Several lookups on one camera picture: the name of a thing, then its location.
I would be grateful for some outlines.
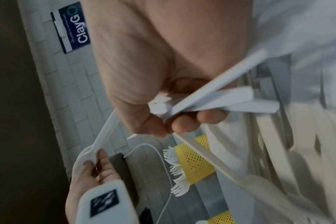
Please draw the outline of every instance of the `white cord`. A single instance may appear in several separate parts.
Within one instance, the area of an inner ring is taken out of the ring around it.
[[[158,150],[157,150],[153,145],[151,145],[151,144],[147,144],[147,143],[139,144],[139,145],[136,146],[131,152],[129,152],[129,154],[125,155],[124,158],[128,157],[129,155],[131,155],[131,153],[133,153],[133,152],[135,151],[135,149],[137,149],[138,147],[143,146],[143,145],[146,145],[146,146],[149,146],[149,147],[153,148],[153,149],[157,152],[157,154],[160,156],[160,159],[161,159],[161,161],[162,161],[164,170],[165,170],[165,172],[167,173],[167,176],[168,176],[168,178],[169,178],[169,182],[170,182],[170,184],[171,184],[171,188],[173,188],[172,179],[171,179],[171,176],[170,176],[170,174],[169,174],[167,168],[166,168],[165,165],[164,165],[164,160],[163,160],[161,154],[158,152]],[[163,212],[164,212],[164,210],[166,209],[169,200],[171,199],[171,196],[172,196],[172,193],[169,194],[168,200],[167,200],[167,202],[165,203],[165,205],[164,205],[164,207],[163,207],[163,209],[162,209],[162,211],[161,211],[161,213],[160,213],[160,215],[159,215],[159,217],[158,217],[158,219],[157,219],[156,224],[158,224],[158,222],[160,221],[160,219],[161,219],[161,217],[162,217],[162,215],[163,215]]]

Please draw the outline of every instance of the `white wrist device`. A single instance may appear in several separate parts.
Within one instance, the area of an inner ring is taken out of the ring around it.
[[[122,180],[98,186],[80,199],[76,224],[139,224]]]

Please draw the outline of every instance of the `human hand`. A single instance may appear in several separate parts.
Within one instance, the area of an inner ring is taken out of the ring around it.
[[[148,102],[192,93],[239,62],[252,0],[81,0],[106,93],[128,129],[163,138],[219,123],[220,110],[163,121]]]
[[[120,179],[104,150],[98,151],[98,159],[98,172],[93,171],[94,165],[92,163],[85,163],[82,172],[71,182],[65,207],[70,224],[75,223],[79,200],[87,191]]]

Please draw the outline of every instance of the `sign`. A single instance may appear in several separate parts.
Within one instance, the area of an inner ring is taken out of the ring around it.
[[[116,189],[93,198],[90,201],[90,217],[96,216],[117,204],[119,204],[119,198]]]
[[[90,44],[89,34],[79,2],[51,12],[64,53]]]

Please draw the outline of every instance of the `yellow perforated container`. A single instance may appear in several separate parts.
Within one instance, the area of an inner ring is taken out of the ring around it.
[[[215,216],[208,220],[208,224],[236,224],[233,221],[231,213],[226,211],[218,216]]]
[[[206,135],[199,136],[195,140],[210,150]],[[189,146],[181,144],[174,147],[174,149],[190,185],[215,172],[215,167]]]

